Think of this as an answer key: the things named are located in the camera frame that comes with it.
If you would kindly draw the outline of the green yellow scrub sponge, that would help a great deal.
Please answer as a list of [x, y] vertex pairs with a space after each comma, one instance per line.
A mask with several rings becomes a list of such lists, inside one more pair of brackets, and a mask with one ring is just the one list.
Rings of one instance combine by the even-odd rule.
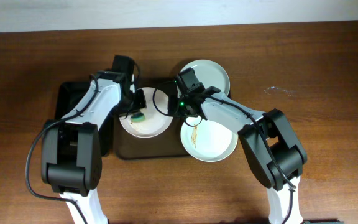
[[133, 123], [138, 123], [138, 122], [145, 121], [145, 115], [143, 113], [133, 114], [130, 117], [130, 121], [133, 122]]

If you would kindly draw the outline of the white plate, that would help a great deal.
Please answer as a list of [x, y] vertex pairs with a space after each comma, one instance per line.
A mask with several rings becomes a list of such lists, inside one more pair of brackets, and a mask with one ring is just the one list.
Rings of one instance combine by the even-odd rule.
[[154, 100], [153, 93], [155, 88], [143, 87], [145, 95], [146, 108], [141, 109], [143, 113], [142, 120], [134, 121], [131, 116], [127, 118], [121, 117], [120, 124], [131, 135], [138, 138], [152, 138], [163, 133], [171, 124], [173, 118], [171, 116], [165, 116], [159, 113], [153, 104], [157, 105], [157, 108], [167, 114], [168, 107], [168, 95], [161, 90], [157, 90]]
[[211, 60], [194, 60], [186, 64], [181, 72], [187, 68], [192, 68], [195, 71], [197, 79], [203, 83], [205, 88], [214, 86], [224, 92], [226, 96], [229, 95], [231, 86], [229, 76], [218, 63]]
[[204, 162], [217, 162], [229, 157], [238, 143], [238, 136], [232, 131], [201, 117], [185, 120], [180, 139], [189, 155]]

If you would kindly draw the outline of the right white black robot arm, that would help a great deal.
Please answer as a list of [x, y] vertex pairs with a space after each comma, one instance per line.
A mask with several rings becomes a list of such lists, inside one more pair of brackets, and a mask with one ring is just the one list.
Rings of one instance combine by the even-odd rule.
[[282, 111], [250, 109], [215, 87], [168, 98], [168, 113], [200, 116], [237, 134], [255, 178], [267, 189], [270, 223], [303, 223], [298, 186], [307, 154]]

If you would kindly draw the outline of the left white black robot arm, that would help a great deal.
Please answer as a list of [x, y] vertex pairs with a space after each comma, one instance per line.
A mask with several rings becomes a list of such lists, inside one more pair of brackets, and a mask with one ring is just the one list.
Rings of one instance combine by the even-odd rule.
[[42, 131], [42, 181], [66, 202], [75, 223], [108, 223], [98, 197], [102, 173], [99, 130], [118, 111], [132, 114], [145, 106], [135, 78], [94, 77], [69, 112], [45, 123]]

